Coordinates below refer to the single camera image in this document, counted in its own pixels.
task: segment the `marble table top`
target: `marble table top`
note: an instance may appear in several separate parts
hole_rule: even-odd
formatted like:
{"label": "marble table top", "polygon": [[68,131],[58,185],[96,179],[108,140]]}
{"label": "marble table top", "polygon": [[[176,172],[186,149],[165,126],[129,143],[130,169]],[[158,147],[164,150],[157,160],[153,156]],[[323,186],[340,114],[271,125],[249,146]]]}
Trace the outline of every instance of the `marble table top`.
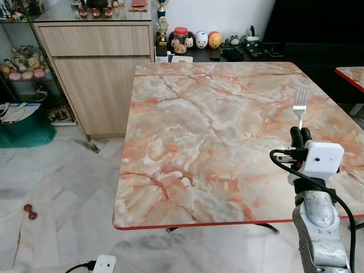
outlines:
{"label": "marble table top", "polygon": [[338,67],[335,72],[364,92],[364,67]]}
{"label": "marble table top", "polygon": [[[117,229],[291,221],[288,173],[269,158],[303,124],[345,155],[330,187],[364,215],[364,131],[292,63],[137,65],[114,207]],[[338,205],[339,212],[345,215]]]}

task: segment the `wooden cabinet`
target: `wooden cabinet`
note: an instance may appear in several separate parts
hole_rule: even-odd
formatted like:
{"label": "wooden cabinet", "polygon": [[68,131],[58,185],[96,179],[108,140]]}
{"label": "wooden cabinet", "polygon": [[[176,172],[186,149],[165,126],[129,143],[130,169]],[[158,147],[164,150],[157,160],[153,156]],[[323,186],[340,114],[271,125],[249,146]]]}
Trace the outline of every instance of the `wooden cabinet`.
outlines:
{"label": "wooden cabinet", "polygon": [[148,58],[55,59],[86,135],[126,132],[135,65]]}
{"label": "wooden cabinet", "polygon": [[85,135],[125,135],[135,65],[154,60],[151,22],[34,25]]}

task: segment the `red table edge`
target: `red table edge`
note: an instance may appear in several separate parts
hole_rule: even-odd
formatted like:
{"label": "red table edge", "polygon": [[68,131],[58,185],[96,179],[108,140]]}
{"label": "red table edge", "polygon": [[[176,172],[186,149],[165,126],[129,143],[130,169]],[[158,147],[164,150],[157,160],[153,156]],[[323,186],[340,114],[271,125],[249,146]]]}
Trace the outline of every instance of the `red table edge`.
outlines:
{"label": "red table edge", "polygon": [[[354,215],[354,218],[363,218],[364,214]],[[349,217],[340,216],[340,219],[348,219]],[[114,227],[117,230],[139,230],[139,229],[167,229],[167,228],[187,228],[193,226],[226,226],[226,225],[245,225],[245,224],[273,224],[273,223],[289,223],[292,219],[286,220],[267,220],[267,221],[244,221],[244,222],[220,222],[220,223],[201,223],[201,224],[180,224],[180,225],[160,225],[160,226],[131,226],[131,227]]]}
{"label": "red table edge", "polygon": [[358,88],[361,92],[364,93],[364,88],[360,84],[358,84],[353,79],[349,78],[347,75],[345,75],[344,73],[339,71],[337,68],[335,68],[335,73],[338,74],[340,77],[342,77],[344,80],[346,80],[349,83],[351,83],[352,85],[354,85],[356,88]]}

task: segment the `black cable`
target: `black cable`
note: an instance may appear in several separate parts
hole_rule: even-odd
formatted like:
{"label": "black cable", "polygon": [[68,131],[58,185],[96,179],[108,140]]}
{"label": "black cable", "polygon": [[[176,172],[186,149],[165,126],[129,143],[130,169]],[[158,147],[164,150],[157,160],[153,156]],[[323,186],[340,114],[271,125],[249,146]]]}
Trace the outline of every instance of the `black cable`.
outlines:
{"label": "black cable", "polygon": [[335,198],[337,200],[337,202],[343,207],[343,209],[345,210],[346,214],[349,217],[349,222],[350,222],[350,258],[349,258],[349,264],[350,264],[350,269],[351,269],[351,273],[355,273],[355,269],[354,269],[354,262],[355,262],[355,240],[356,240],[356,233],[355,233],[355,220],[354,220],[354,216],[351,213],[349,207],[345,204],[345,202],[338,197],[335,193],[333,193],[332,191],[330,191],[327,187],[319,184],[318,182],[316,182],[315,180],[311,179],[310,177],[308,177],[307,175],[304,175],[303,173],[297,172],[296,170],[287,167],[286,165],[282,164],[281,162],[279,162],[277,160],[277,158],[274,157],[274,153],[279,152],[281,154],[286,154],[286,151],[284,150],[272,150],[269,153],[269,157],[271,158],[271,160],[273,161],[274,164],[276,164],[278,167],[284,169],[287,172],[290,172],[300,178],[303,179],[307,179],[308,181],[310,181],[311,183],[314,183],[316,186],[318,186],[323,192],[326,192],[328,194],[330,194],[331,197]]}
{"label": "black cable", "polygon": [[91,260],[88,263],[83,263],[83,264],[79,264],[78,266],[74,266],[74,267],[70,268],[69,270],[67,270],[65,273],[70,273],[71,271],[75,270],[76,268],[80,268],[80,267],[87,267],[88,270],[92,271],[95,268],[95,264],[96,264],[96,261]]}

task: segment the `green bag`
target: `green bag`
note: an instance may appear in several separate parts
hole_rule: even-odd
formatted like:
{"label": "green bag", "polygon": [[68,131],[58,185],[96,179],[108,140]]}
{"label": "green bag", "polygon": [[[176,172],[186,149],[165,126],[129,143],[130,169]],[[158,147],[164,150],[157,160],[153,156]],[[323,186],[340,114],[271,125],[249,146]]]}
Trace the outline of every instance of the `green bag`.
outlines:
{"label": "green bag", "polygon": [[[18,107],[18,115],[22,110],[25,113],[27,107],[38,106],[28,117],[19,121],[4,124],[0,122],[0,147],[34,147],[48,144],[53,141],[57,131],[51,126],[46,111],[39,104],[5,104],[0,105],[0,112],[7,107]],[[1,114],[4,117],[12,114]]]}

